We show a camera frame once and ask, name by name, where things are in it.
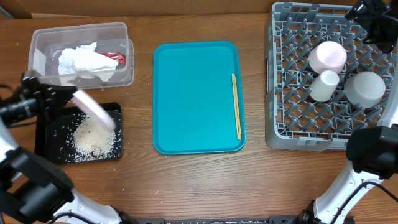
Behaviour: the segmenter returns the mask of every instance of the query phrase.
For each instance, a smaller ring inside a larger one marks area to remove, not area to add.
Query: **clear plastic container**
[[[93,42],[97,42],[95,52],[120,52],[126,56],[126,63],[119,63],[115,70],[58,74],[58,58],[63,49]],[[28,69],[36,70],[39,80],[51,85],[61,85],[61,77],[73,78],[70,83],[85,89],[128,86],[134,78],[134,47],[123,22],[40,29],[33,33]],[[113,75],[108,81],[100,79],[110,72]]]

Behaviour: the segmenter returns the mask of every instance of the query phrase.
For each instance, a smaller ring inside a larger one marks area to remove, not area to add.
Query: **chopstick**
[[[236,76],[233,73],[232,73],[232,88],[233,88],[233,92],[234,92],[236,134],[238,135],[238,140],[242,140],[241,118],[239,116],[238,91],[236,88]]]

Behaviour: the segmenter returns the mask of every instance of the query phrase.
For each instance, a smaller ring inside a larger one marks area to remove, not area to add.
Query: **crumpled paper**
[[[82,45],[75,49],[66,48],[59,57],[58,74],[60,75],[61,85],[66,85],[75,76],[63,76],[80,72],[98,72],[115,70],[118,62],[107,56],[94,52],[97,42],[90,45]],[[107,72],[98,76],[103,82],[108,81],[114,72]],[[94,75],[79,75],[82,78],[94,78]]]

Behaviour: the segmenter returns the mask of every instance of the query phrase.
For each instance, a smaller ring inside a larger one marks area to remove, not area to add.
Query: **pile of rice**
[[[106,159],[111,154],[116,134],[103,128],[95,119],[84,116],[69,140],[76,149],[75,162],[91,161]]]

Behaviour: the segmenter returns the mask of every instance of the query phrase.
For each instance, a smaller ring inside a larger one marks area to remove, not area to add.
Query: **red wrapper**
[[[101,55],[105,55],[107,57],[109,57],[110,59],[113,59],[121,64],[125,64],[126,63],[126,56],[120,52],[116,52],[116,53],[100,53]]]

